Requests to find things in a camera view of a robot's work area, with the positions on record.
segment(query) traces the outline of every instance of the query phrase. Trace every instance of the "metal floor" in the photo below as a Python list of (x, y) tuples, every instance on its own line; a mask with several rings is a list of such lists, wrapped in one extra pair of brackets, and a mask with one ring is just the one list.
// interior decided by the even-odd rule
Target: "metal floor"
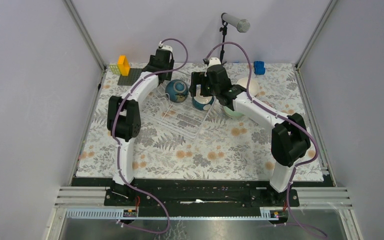
[[(329, 239), (347, 239), (336, 210), (294, 210), (296, 218), (325, 231)], [(164, 220), (136, 220), (131, 223), (146, 229), (162, 230)], [(317, 239), (296, 226), (277, 226), (263, 220), (172, 220), (169, 232), (155, 235), (121, 228), (115, 220), (66, 218), (62, 240), (313, 240)]]

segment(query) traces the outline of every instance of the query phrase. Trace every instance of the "microphone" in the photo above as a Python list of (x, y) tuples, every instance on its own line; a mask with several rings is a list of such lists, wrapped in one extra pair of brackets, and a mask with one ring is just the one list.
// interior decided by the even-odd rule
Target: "microphone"
[(223, 12), (221, 14), (221, 20), (225, 21), (226, 23), (234, 26), (238, 32), (240, 33), (246, 33), (250, 29), (251, 25), (250, 22), (246, 19), (239, 19), (237, 17), (234, 17), (230, 14), (227, 14)]

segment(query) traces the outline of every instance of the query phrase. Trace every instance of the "blue toy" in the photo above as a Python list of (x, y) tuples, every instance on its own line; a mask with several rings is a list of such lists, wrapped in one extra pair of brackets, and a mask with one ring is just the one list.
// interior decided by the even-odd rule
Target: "blue toy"
[(266, 73), (266, 68), (264, 67), (263, 61), (254, 62), (254, 73), (256, 75), (264, 75)]
[(188, 91), (188, 85), (180, 79), (170, 81), (165, 87), (165, 93), (168, 95), (168, 99), (174, 103), (185, 101), (189, 94)]

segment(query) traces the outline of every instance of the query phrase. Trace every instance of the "microphone stand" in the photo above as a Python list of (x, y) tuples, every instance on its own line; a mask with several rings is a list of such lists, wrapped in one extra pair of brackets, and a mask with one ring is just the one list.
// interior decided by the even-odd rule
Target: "microphone stand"
[[(219, 32), (221, 32), (221, 34), (223, 35), (222, 43), (225, 42), (226, 34), (228, 34), (228, 23), (223, 20), (223, 14), (221, 14), (221, 24), (223, 26), (220, 27), (220, 30), (219, 30)], [(223, 62), (224, 56), (225, 56), (225, 45), (223, 44), (221, 45), (220, 58), (219, 58), (222, 65), (226, 63), (226, 62)]]

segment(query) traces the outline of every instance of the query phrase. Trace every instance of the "blue patterned bowl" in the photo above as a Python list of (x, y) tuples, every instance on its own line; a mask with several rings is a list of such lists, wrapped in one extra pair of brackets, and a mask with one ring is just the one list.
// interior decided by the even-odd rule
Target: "blue patterned bowl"
[(185, 101), (189, 94), (188, 91), (188, 85), (180, 79), (170, 81), (165, 87), (165, 93), (168, 95), (168, 99), (174, 103)]

